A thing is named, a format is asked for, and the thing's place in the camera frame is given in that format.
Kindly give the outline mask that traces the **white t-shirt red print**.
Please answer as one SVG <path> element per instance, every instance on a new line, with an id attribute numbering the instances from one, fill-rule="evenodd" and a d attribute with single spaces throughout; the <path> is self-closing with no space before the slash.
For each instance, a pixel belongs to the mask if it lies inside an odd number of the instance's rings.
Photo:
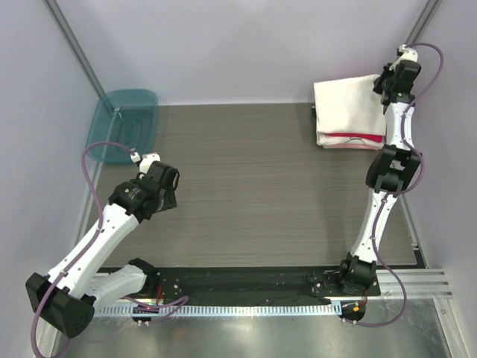
<path id="1" fill-rule="evenodd" d="M 317 132 L 383 136 L 381 96 L 373 91 L 377 78 L 365 75 L 314 83 Z"/>

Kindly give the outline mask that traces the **teal plastic bin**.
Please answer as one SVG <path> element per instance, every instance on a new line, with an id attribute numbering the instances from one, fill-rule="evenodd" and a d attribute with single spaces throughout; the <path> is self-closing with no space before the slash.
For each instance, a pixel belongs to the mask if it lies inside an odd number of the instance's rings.
<path id="1" fill-rule="evenodd" d="M 157 95 L 148 89 L 118 89 L 106 93 L 97 103 L 86 140 L 86 146 L 97 142 L 103 145 L 89 149 L 87 156 L 108 165 L 131 165 L 128 152 L 114 143 L 133 148 L 140 154 L 149 152 L 157 116 Z"/>

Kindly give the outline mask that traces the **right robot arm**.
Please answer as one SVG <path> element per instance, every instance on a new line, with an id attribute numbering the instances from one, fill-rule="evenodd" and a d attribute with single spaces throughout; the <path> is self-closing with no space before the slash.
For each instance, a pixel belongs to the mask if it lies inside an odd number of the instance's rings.
<path id="1" fill-rule="evenodd" d="M 370 165 L 366 185 L 370 188 L 367 210 L 358 239 L 341 261 L 336 286 L 345 295 L 360 295 L 376 281 L 379 244 L 388 217 L 420 167 L 422 159 L 407 123 L 414 112 L 411 94 L 421 65 L 416 60 L 389 63 L 374 81 L 373 91 L 381 96 L 385 116 L 385 144 Z"/>

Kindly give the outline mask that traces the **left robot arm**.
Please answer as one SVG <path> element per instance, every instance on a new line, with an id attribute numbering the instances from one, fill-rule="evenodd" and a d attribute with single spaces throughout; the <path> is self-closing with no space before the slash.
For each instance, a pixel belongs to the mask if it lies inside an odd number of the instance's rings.
<path id="1" fill-rule="evenodd" d="M 177 206 L 175 190 L 180 173 L 150 155 L 138 175 L 119 184 L 102 215 L 74 249 L 47 274 L 33 273 L 25 287 L 34 312 L 72 339 L 82 333 L 94 313 L 118 299 L 139 293 L 153 296 L 158 270 L 132 259 L 107 277 L 94 276 L 118 244 L 144 220 Z"/>

